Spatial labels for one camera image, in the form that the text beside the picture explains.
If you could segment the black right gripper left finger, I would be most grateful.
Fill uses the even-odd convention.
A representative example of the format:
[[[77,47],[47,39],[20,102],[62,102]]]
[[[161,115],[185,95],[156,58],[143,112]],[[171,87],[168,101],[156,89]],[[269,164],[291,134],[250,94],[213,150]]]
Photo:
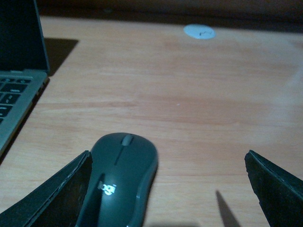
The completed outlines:
[[[2,227],[74,227],[92,171],[84,151],[25,198],[0,215]]]

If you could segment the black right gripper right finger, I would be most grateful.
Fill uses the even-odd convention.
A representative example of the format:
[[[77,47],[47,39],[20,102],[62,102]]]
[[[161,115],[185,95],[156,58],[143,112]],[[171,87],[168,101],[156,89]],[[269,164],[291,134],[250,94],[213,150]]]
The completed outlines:
[[[245,155],[251,187],[271,227],[303,225],[303,181],[253,150]]]

